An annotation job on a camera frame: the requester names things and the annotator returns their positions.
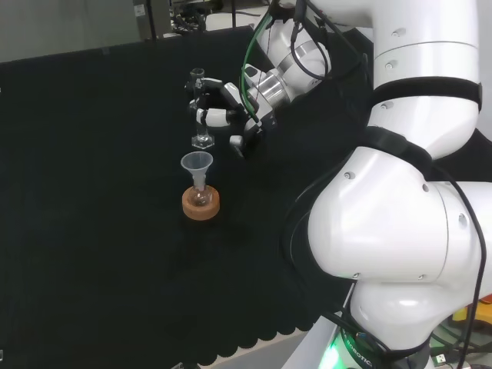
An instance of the clear plastic funnel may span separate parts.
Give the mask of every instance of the clear plastic funnel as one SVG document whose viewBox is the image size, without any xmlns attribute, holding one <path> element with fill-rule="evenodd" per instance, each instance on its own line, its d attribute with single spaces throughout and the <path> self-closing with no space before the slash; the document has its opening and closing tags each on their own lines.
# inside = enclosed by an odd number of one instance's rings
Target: clear plastic funnel
<svg viewBox="0 0 492 369">
<path fill-rule="evenodd" d="M 188 200 L 194 206 L 205 206 L 212 200 L 212 193 L 205 184 L 205 178 L 213 161 L 214 157 L 206 151 L 190 152 L 181 159 L 181 166 L 193 176 L 193 188 Z"/>
</svg>

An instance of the black cable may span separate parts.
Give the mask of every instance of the black cable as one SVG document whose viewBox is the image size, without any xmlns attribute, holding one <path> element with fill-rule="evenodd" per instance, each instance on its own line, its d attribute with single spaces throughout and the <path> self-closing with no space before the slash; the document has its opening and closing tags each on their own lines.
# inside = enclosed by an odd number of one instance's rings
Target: black cable
<svg viewBox="0 0 492 369">
<path fill-rule="evenodd" d="M 456 338 L 458 340 L 454 344 L 451 344 L 451 346 L 458 347 L 460 342 L 462 342 L 464 340 L 463 337 L 461 337 L 461 335 L 454 333 L 451 329 L 448 329 L 443 324 L 439 324 L 439 327 L 440 327 L 440 329 L 445 331 L 447 334 L 449 334 L 451 337 Z M 480 345 L 474 344 L 473 342 L 470 342 L 470 346 L 473 348 L 479 348 L 480 347 Z"/>
<path fill-rule="evenodd" d="M 147 11 L 148 11 L 148 23 L 151 26 L 152 41 L 155 41 L 155 40 L 157 40 L 157 36 L 155 34 L 154 15 L 152 13 L 152 1 L 151 0 L 147 0 Z"/>
<path fill-rule="evenodd" d="M 204 9 L 204 12 L 205 12 L 205 19 L 204 19 L 204 27 L 202 29 L 202 31 L 207 31 L 207 17 L 208 17 L 208 12 L 207 12 L 207 5 L 205 4 L 205 0 L 203 0 L 203 9 Z"/>
<path fill-rule="evenodd" d="M 237 11 L 236 14 L 249 15 L 251 17 L 261 17 L 261 14 L 253 14 L 248 12 Z"/>
<path fill-rule="evenodd" d="M 444 340 L 443 338 L 439 337 L 435 333 L 430 334 L 430 336 L 434 340 L 436 340 L 437 342 L 439 342 L 440 344 L 444 345 L 445 347 L 448 347 L 450 349 L 453 349 L 454 344 L 452 344 L 451 342 L 447 342 L 446 340 Z"/>
<path fill-rule="evenodd" d="M 477 283 L 475 284 L 474 299 L 471 304 L 471 311 L 468 310 L 467 333 L 464 338 L 463 351 L 461 353 L 460 361 L 458 362 L 457 365 L 457 369 L 461 369 L 463 367 L 464 360 L 468 352 L 468 347 L 470 346 L 471 334 L 473 332 L 473 322 L 475 319 L 475 315 L 477 314 L 477 306 L 478 306 L 478 301 L 480 299 L 480 286 L 482 285 L 482 279 L 484 278 L 485 263 L 487 261 L 487 246 L 485 245 L 484 233 L 482 232 L 480 222 L 478 221 L 477 216 L 475 215 L 475 211 L 471 206 L 471 203 L 468 200 L 467 196 L 461 189 L 460 185 L 445 170 L 437 166 L 434 167 L 446 178 L 447 181 L 451 183 L 451 185 L 460 195 L 461 200 L 464 203 L 464 206 L 467 209 L 468 214 L 470 215 L 470 218 L 474 224 L 475 231 L 477 232 L 478 240 L 480 242 L 481 257 L 480 257 L 480 266 L 478 268 L 478 274 L 477 274 Z"/>
<path fill-rule="evenodd" d="M 291 55 L 292 55 L 292 58 L 294 58 L 295 64 L 297 64 L 298 67 L 304 73 L 306 73 L 307 75 L 309 75 L 312 78 L 316 78 L 316 79 L 319 79 L 321 81 L 330 81 L 333 78 L 330 75 L 328 75 L 328 73 L 329 73 L 328 72 L 328 60 L 327 60 L 326 55 L 324 54 L 323 50 L 321 50 L 319 43 L 317 43 L 315 40 L 313 40 L 313 42 L 316 44 L 316 47 L 320 51 L 321 56 L 323 57 L 323 60 L 324 60 L 324 75 L 316 75 L 315 73 L 313 73 L 312 71 L 310 71 L 309 69 L 304 67 L 302 65 L 301 61 L 299 60 L 299 57 L 295 52 L 295 41 L 298 37 L 299 25 L 300 25 L 300 23 L 298 23 L 298 22 L 296 22 L 294 24 L 294 29 L 292 30 L 292 36 L 291 36 Z"/>
<path fill-rule="evenodd" d="M 263 24 L 263 21 L 268 17 L 269 10 L 270 10 L 270 8 L 268 8 L 268 10 L 263 14 L 263 17 L 261 17 L 261 19 L 260 19 L 260 21 L 258 23 L 259 25 Z M 243 91 L 243 87 L 244 87 L 244 85 L 243 85 L 243 78 L 241 78 L 241 76 L 240 76 L 239 77 L 239 98 L 241 99 L 241 102 L 242 102 L 242 104 L 244 106 L 244 110 L 246 111 L 246 113 L 253 118 L 253 120 L 254 120 L 255 123 L 259 123 L 260 120 L 258 119 L 258 117 L 256 116 L 256 114 L 251 115 L 249 113 L 249 111 L 246 109 L 246 106 L 247 106 L 246 105 L 246 101 L 244 100 L 244 96 L 241 93 Z"/>
<path fill-rule="evenodd" d="M 287 261 L 288 261 L 289 265 L 291 266 L 291 270 L 294 272 L 295 276 L 298 277 L 295 279 L 295 281 L 301 282 L 301 286 L 304 290 L 308 290 L 309 287 L 305 283 L 305 278 L 303 277 L 303 275 L 300 273 L 300 271 L 295 266 L 294 255 L 292 254 L 292 241 L 294 238 L 294 234 L 295 234 L 296 230 L 298 229 L 299 224 L 311 213 L 311 210 L 308 210 L 305 213 L 303 213 L 303 215 L 297 220 L 292 231 L 289 233 L 286 232 L 287 224 L 289 223 L 290 217 L 293 214 L 294 209 L 297 206 L 299 206 L 301 201 L 304 200 L 305 196 L 308 193 L 310 193 L 311 191 L 313 191 L 315 188 L 317 188 L 318 186 L 325 185 L 327 181 L 330 181 L 336 175 L 336 173 L 338 173 L 340 171 L 341 167 L 343 167 L 343 165 L 345 165 L 345 163 L 347 162 L 347 159 L 348 159 L 348 157 L 345 160 L 343 160 L 341 163 L 336 165 L 334 168 L 332 168 L 330 171 L 328 171 L 328 172 L 322 174 L 320 177 L 316 178 L 296 197 L 296 199 L 294 200 L 292 205 L 289 207 L 287 214 L 285 216 L 285 219 L 284 219 L 284 223 L 282 224 L 282 227 L 281 227 L 281 233 L 280 233 L 280 237 L 279 237 L 279 248 L 281 250 L 281 253 L 284 255 L 284 260 L 288 259 Z M 287 238 L 289 240 L 288 249 L 286 249 L 286 247 L 285 247 L 284 238 Z M 341 317 L 339 317 L 338 315 L 333 314 L 331 312 L 328 312 L 328 311 L 324 311 L 322 313 L 322 315 L 325 318 L 327 318 L 329 321 L 335 323 L 337 326 L 341 327 L 346 332 L 348 332 L 354 336 L 356 336 L 358 334 L 364 334 L 369 340 L 371 340 L 374 343 L 373 345 L 371 345 L 373 347 L 373 349 L 379 350 L 380 354 L 384 353 L 381 348 L 383 348 L 385 351 L 390 351 L 389 347 L 386 344 L 384 344 L 381 340 L 379 340 L 377 337 L 370 334 L 369 332 L 364 331 L 364 329 L 362 329 L 362 327 L 355 321 L 355 319 L 352 318 L 350 312 L 347 309 L 345 309 L 343 307 L 337 307 L 337 309 L 342 312 Z"/>
<path fill-rule="evenodd" d="M 311 0 L 304 0 L 309 7 L 310 10 L 312 10 L 315 15 L 323 19 L 323 21 L 330 27 L 335 34 L 341 38 L 341 40 L 348 46 L 348 48 L 357 56 L 357 58 L 360 58 L 361 56 L 359 55 L 359 52 L 355 49 L 355 47 L 345 38 L 344 34 L 340 29 L 330 20 L 328 17 L 318 8 L 316 8 Z"/>
<path fill-rule="evenodd" d="M 270 37 L 271 37 L 271 27 L 268 28 L 268 45 L 267 45 L 267 58 L 268 58 L 268 52 L 270 51 Z M 260 71 L 260 77 L 258 78 L 258 84 L 256 85 L 256 101 L 258 101 L 258 96 L 260 95 L 260 82 L 261 82 L 261 75 L 263 74 L 263 70 Z"/>
<path fill-rule="evenodd" d="M 315 21 L 316 21 L 317 26 L 319 27 L 319 29 L 321 31 L 321 36 L 323 36 L 323 39 L 324 39 L 323 45 L 326 48 L 328 55 L 331 55 L 330 37 L 328 34 L 328 30 L 324 26 L 324 21 L 320 18 L 315 18 Z M 307 32 L 307 33 L 310 35 L 311 38 L 313 38 L 313 35 L 311 33 L 309 33 L 309 32 Z M 341 75 L 335 75 L 332 72 L 331 74 L 332 74 L 334 81 L 340 81 L 340 80 L 344 79 L 345 77 L 347 77 L 348 75 L 351 75 L 352 72 L 356 71 L 360 65 L 361 65 L 361 61 L 360 61 L 360 59 L 357 59 L 357 61 L 345 73 L 343 73 Z M 369 73 L 368 69 L 366 69 L 365 72 L 367 75 L 367 80 L 372 81 L 372 77 L 371 77 L 371 74 Z"/>
<path fill-rule="evenodd" d="M 369 58 L 367 57 L 367 54 L 364 53 L 362 54 L 362 66 L 364 68 L 364 73 L 366 75 L 367 83 L 369 84 L 369 87 L 371 87 L 371 90 L 374 89 L 374 81 L 372 78 L 371 71 L 369 70 Z"/>
<path fill-rule="evenodd" d="M 232 28 L 236 28 L 236 0 L 231 0 Z"/>
<path fill-rule="evenodd" d="M 468 350 L 468 354 L 490 354 L 492 353 L 492 342 L 482 344 L 478 348 Z"/>
</svg>

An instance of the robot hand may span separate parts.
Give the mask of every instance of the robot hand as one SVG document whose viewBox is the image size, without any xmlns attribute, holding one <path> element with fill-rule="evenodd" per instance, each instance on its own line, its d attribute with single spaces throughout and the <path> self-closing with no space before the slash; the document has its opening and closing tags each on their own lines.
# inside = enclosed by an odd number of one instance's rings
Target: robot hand
<svg viewBox="0 0 492 369">
<path fill-rule="evenodd" d="M 251 66 L 248 67 L 248 71 L 251 74 L 251 77 L 248 76 L 248 83 L 250 84 L 253 83 L 254 75 L 257 75 L 256 77 L 258 78 L 262 74 Z M 192 98 L 193 86 L 190 82 L 186 84 L 185 89 Z M 248 99 L 260 119 L 258 123 L 249 118 L 246 109 L 241 103 L 239 90 L 234 84 L 230 82 L 224 84 L 223 81 L 217 79 L 204 78 L 204 94 L 197 101 L 191 99 L 188 106 L 188 114 L 198 124 L 205 125 L 207 128 L 227 128 L 231 125 L 243 125 L 243 135 L 231 136 L 230 143 L 235 152 L 242 158 L 246 158 L 261 141 L 265 132 L 275 126 L 273 108 L 265 98 L 259 92 L 253 95 L 249 91 Z"/>
</svg>

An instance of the black strap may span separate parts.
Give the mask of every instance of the black strap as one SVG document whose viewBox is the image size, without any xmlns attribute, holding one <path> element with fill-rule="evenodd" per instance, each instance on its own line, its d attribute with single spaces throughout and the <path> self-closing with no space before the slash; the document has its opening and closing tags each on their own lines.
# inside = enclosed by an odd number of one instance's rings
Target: black strap
<svg viewBox="0 0 492 369">
<path fill-rule="evenodd" d="M 344 342 L 345 348 L 355 362 L 363 369 L 373 369 L 375 367 L 391 367 L 391 363 L 410 357 L 419 351 L 429 347 L 429 342 L 431 341 L 431 336 L 416 347 L 407 350 L 392 350 L 384 352 L 383 354 L 375 352 L 367 345 L 367 339 L 361 338 L 361 340 L 366 341 L 366 344 L 362 344 L 357 337 L 365 337 L 364 334 L 359 333 L 354 337 L 349 332 L 344 329 L 340 329 L 341 338 Z"/>
<path fill-rule="evenodd" d="M 386 128 L 366 127 L 358 145 L 386 152 L 405 160 L 418 169 L 424 177 L 432 170 L 432 157 L 425 149 Z"/>
<path fill-rule="evenodd" d="M 273 0 L 268 7 L 268 13 L 271 16 L 271 21 L 268 23 L 266 29 L 269 29 L 277 19 L 282 20 L 284 23 L 294 17 L 295 8 L 283 8 L 280 6 L 278 0 Z"/>
<path fill-rule="evenodd" d="M 208 110 L 204 110 L 203 113 L 201 113 L 200 122 L 204 127 L 207 127 L 207 114 Z"/>
<path fill-rule="evenodd" d="M 406 78 L 385 83 L 374 90 L 372 106 L 392 98 L 412 96 L 466 98 L 478 104 L 478 111 L 482 110 L 482 84 L 450 77 Z"/>
</svg>

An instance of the green light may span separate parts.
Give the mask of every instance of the green light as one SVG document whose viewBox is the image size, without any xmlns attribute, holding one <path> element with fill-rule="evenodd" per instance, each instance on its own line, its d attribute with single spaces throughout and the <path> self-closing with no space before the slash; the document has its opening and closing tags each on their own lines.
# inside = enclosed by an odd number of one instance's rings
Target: green light
<svg viewBox="0 0 492 369">
<path fill-rule="evenodd" d="M 334 344 L 330 345 L 324 352 L 317 369 L 334 369 L 338 362 L 338 351 Z"/>
</svg>

